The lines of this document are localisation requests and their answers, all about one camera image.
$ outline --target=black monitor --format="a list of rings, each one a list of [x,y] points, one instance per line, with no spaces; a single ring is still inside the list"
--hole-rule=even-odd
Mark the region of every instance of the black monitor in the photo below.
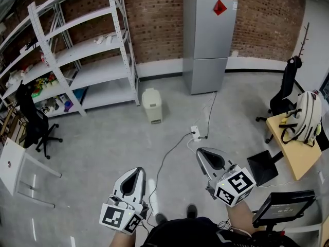
[[[298,192],[273,192],[252,220],[255,228],[269,226],[272,230],[277,223],[295,220],[315,201],[314,190]]]

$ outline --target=concrete floor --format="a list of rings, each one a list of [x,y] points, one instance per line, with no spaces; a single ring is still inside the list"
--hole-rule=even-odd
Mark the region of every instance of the concrete floor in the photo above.
[[[256,122],[255,117],[268,116],[269,101],[279,90],[281,80],[281,74],[226,74],[213,107],[209,139],[190,142],[192,149],[203,146],[224,150],[241,167],[247,168],[249,156],[266,149],[272,155],[276,154],[279,147],[274,140],[265,144],[264,138],[269,132],[265,123]],[[77,247],[109,246],[114,232],[98,221],[102,203],[112,192],[115,180],[138,166],[145,169],[147,179],[155,179],[164,154],[190,132],[194,122],[199,119],[197,125],[201,135],[207,132],[211,93],[190,96],[182,77],[142,82],[140,92],[148,87],[161,93],[164,115],[161,124],[149,124],[142,107],[136,107],[132,102],[89,110],[87,117],[76,113],[50,120],[60,124],[54,136],[63,138],[64,142],[48,145],[50,160],[32,147],[28,151],[63,176],[59,179],[26,164],[23,180],[32,183],[36,174],[35,197],[54,203],[56,208],[13,198],[0,182],[0,241],[3,246],[71,246],[70,236],[75,238]],[[294,89],[290,99],[296,101],[297,94],[298,90]],[[186,146],[191,138],[187,136],[164,163],[157,188],[159,211],[168,219],[183,218],[187,205],[194,203],[199,216],[219,223],[227,219],[226,208],[205,191],[207,178]],[[276,166],[279,176],[266,183],[266,187],[255,188],[247,198],[252,210],[259,209],[273,191],[315,189],[325,192],[318,184],[316,172],[317,168],[325,168],[324,159],[301,181],[288,184],[293,178],[286,162],[280,160]],[[277,230],[319,223],[319,206],[327,209],[326,201],[313,204],[303,218],[280,224]],[[301,246],[312,246],[317,234],[289,236]],[[139,227],[136,246],[140,246],[145,237],[145,229]]]

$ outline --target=brick wall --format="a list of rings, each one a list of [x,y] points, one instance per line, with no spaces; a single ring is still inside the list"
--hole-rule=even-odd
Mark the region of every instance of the brick wall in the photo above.
[[[32,1],[39,5],[46,0],[20,0],[18,17],[12,16],[5,21],[5,36],[17,25],[17,18],[22,20],[27,15],[27,6]],[[238,50],[239,56],[244,57],[287,60],[296,45],[305,0],[238,1],[231,50]],[[125,3],[137,63],[182,57],[182,0],[125,0]],[[67,22],[105,6],[108,6],[108,0],[67,0],[62,3]],[[50,27],[52,16],[52,11],[43,16],[42,24],[46,29]],[[69,33],[73,43],[78,43],[112,31],[112,18],[106,15],[73,27]],[[31,32],[31,28],[25,29],[6,49],[8,59],[31,38]],[[56,51],[65,48],[60,35],[58,38]],[[82,63],[117,54],[117,51],[102,53],[85,58]],[[38,61],[39,55],[34,53],[20,61],[16,68]]]

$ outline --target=trash can lid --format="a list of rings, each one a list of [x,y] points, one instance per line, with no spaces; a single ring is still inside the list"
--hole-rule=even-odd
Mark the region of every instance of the trash can lid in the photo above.
[[[154,88],[146,89],[142,94],[144,108],[152,109],[161,106],[161,96]]]

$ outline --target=red diamond sticker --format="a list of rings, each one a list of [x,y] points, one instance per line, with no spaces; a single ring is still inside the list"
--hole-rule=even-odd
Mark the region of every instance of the red diamond sticker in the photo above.
[[[215,7],[214,7],[214,12],[216,13],[216,15],[220,15],[221,13],[223,13],[226,10],[226,6],[224,6],[224,4],[222,3],[221,0],[218,0]]]

